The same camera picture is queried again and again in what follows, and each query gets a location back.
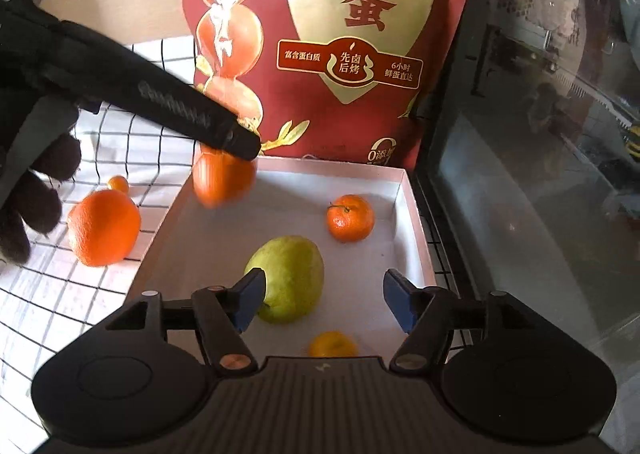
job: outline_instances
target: cardboard surface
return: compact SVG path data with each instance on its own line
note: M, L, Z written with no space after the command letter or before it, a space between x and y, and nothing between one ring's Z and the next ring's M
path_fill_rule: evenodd
M359 243L339 243L326 228L326 207L347 193L365 196L376 210L373 232ZM242 337L258 361L304 355L319 333L338 330L356 341L360 354L388 362L405 335L383 299L386 270L398 269L419 287L435 285L415 201L399 169L260 158L250 194L219 209L203 208L189 180L152 242L129 298L158 290L165 299L186 299L198 288L230 287L253 253L282 235L316 243L324 259L324 290L318 307L294 323L254 319ZM171 333L170 341L200 357L193 333Z

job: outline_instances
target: black grid lines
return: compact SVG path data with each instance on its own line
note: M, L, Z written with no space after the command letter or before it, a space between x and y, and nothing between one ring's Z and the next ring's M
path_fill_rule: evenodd
M444 248L442 246L442 242L440 241L440 237L437 233L437 230L433 227L431 222L425 218L420 218L422 221L422 228L424 229L425 237L427 238L427 245L429 247L429 253L431 256L431 263L434 270L434 275L436 278L436 282L438 286L447 288L447 290L452 290L460 296L458 293L458 288L456 287L455 280L453 277L453 273L449 268L449 261L447 260L447 256L444 253ZM449 360L453 355L455 355L459 350L471 345L470 335L468 334L468 330L456 330L454 332L454 339L451 343L451 347L449 348L449 355L447 356L447 360Z
M193 84L192 37L131 49ZM97 115L81 112L72 132L82 149L73 180L60 184L44 178L63 203L58 227L46 237L28 229L32 254L23 268L0 259L0 416L8 425L0 430L0 450L7 445L11 452L30 452L46 438L29 394L35 371L122 305L140 260L193 163L191 139L112 105L103 104ZM105 189L116 175L129 182L142 228L129 257L116 265L89 268L71 251L66 215L84 197Z

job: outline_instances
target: green pear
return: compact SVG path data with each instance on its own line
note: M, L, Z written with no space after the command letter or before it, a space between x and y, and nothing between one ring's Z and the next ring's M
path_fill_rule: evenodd
M324 285L324 262L313 241L282 236L268 241L249 259L244 273L264 270L267 291L258 311L271 323L292 322L318 304Z

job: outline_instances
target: black device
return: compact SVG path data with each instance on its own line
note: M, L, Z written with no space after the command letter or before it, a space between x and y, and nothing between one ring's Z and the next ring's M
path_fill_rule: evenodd
M239 336L264 299L253 269L190 300L143 293L50 359L31 396L53 453L609 453L597 436L616 397L609 368L504 292L486 301L383 293L408 333L378 357L268 357ZM193 329L205 364L168 344ZM446 362L453 331L482 340Z

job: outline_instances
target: black glove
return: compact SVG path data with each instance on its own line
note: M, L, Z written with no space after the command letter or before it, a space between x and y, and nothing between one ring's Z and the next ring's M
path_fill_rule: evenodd
M50 92L17 70L0 70L0 176L6 153L33 105ZM75 109L71 101L69 107ZM57 138L32 164L31 169L64 181L80 164L80 142L71 135ZM11 263L23 264L31 247L22 221L36 232L51 232L62 213L56 190L27 171L0 207L0 254Z

